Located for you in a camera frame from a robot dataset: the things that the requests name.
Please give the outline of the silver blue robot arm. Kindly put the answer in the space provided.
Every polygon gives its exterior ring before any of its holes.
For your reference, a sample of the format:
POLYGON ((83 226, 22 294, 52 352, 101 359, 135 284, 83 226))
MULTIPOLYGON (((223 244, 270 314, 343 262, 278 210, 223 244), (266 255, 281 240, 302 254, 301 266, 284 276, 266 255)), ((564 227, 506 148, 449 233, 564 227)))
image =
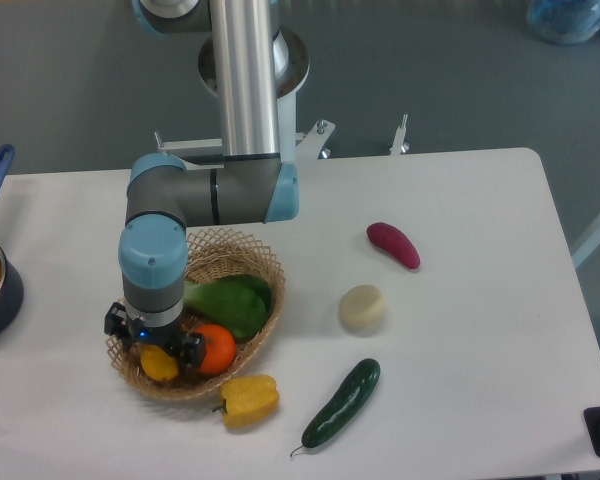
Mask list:
POLYGON ((200 366, 206 353, 202 335, 181 330, 187 228, 284 221, 299 210, 296 170, 281 160, 272 4, 212 1, 209 13, 222 164, 189 170, 167 153, 134 163, 118 246, 124 301, 104 322, 124 350, 155 345, 179 367, 200 366))

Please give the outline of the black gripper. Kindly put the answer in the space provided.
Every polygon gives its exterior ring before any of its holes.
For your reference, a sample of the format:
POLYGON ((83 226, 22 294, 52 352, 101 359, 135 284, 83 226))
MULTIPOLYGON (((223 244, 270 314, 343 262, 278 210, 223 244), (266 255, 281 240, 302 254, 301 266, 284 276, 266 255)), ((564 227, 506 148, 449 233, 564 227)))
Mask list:
POLYGON ((206 339, 201 333, 183 334, 182 316, 158 327, 149 326, 139 317, 132 319, 125 306, 113 302, 104 317, 104 333, 115 337, 124 353, 129 353, 136 344, 157 346, 167 355, 174 357, 181 374, 187 369, 202 366, 206 357, 206 339))

